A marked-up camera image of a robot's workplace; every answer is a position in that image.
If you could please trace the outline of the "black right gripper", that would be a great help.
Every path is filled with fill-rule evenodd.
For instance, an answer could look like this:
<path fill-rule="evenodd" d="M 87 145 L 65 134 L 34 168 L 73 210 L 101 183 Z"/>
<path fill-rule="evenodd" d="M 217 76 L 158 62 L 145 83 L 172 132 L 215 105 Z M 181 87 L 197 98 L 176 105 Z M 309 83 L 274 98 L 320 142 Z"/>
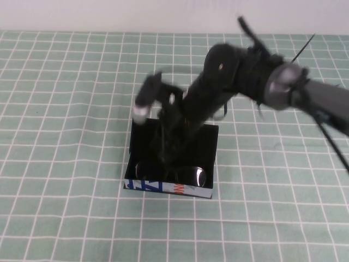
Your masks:
<path fill-rule="evenodd" d="M 158 95 L 161 110 L 160 148 L 157 158 L 165 166 L 166 178 L 178 178 L 180 156 L 184 152 L 189 138 L 188 124 L 188 93 L 180 88 L 161 88 Z"/>

